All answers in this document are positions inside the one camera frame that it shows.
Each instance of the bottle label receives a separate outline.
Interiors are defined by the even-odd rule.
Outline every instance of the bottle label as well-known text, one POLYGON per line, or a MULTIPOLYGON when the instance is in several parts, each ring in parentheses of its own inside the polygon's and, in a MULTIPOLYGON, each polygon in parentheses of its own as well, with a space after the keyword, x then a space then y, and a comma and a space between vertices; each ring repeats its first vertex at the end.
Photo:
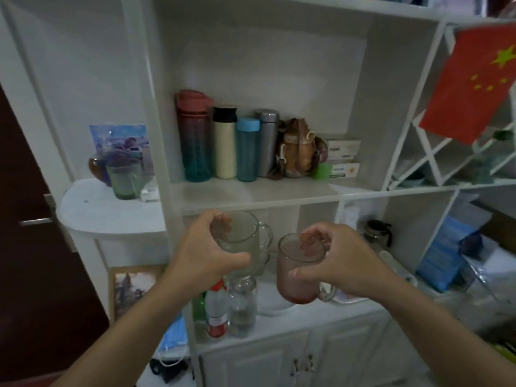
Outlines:
POLYGON ((228 314, 216 318, 206 315, 208 323, 208 335, 213 338, 222 337, 228 329, 228 314))

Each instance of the cabinet knob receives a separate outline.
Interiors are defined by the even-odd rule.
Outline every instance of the cabinet knob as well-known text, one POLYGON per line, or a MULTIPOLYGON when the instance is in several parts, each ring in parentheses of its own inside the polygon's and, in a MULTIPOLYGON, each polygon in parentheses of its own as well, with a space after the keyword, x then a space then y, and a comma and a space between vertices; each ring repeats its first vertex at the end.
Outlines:
POLYGON ((291 377, 296 376, 298 373, 299 373, 299 360, 298 359, 294 359, 293 360, 293 367, 292 367, 291 377))
POLYGON ((309 354, 307 357, 306 368, 304 370, 306 372, 315 372, 314 358, 311 354, 309 354))

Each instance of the red flag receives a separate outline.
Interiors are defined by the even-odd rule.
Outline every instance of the red flag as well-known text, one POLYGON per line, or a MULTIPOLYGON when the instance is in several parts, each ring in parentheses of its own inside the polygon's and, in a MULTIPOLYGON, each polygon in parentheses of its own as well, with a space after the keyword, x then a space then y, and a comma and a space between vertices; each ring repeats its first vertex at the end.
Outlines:
POLYGON ((419 126, 472 144, 515 80, 516 24, 461 31, 419 126))

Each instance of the pink glass mug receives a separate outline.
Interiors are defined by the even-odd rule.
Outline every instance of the pink glass mug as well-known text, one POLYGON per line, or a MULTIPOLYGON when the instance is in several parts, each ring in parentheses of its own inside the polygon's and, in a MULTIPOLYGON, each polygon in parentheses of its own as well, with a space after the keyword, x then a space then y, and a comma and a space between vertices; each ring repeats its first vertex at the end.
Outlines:
POLYGON ((319 281, 301 281, 288 275, 293 269, 317 265, 325 258, 326 250, 319 239, 310 235, 303 235, 302 239, 299 239, 298 234, 288 234, 278 243, 278 292, 284 299, 295 304, 308 304, 317 298, 330 301, 335 297, 336 287, 332 286, 328 293, 319 281))

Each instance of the yellow star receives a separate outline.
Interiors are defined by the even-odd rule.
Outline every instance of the yellow star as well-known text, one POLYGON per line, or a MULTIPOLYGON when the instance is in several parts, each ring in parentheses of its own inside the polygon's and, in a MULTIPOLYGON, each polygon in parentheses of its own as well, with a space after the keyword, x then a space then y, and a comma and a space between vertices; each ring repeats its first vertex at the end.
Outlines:
POLYGON ((514 46, 515 45, 512 45, 505 50, 499 50, 498 53, 496 53, 496 59, 491 61, 491 64, 498 64, 498 67, 501 69, 507 62, 516 58, 516 54, 513 54, 514 46))

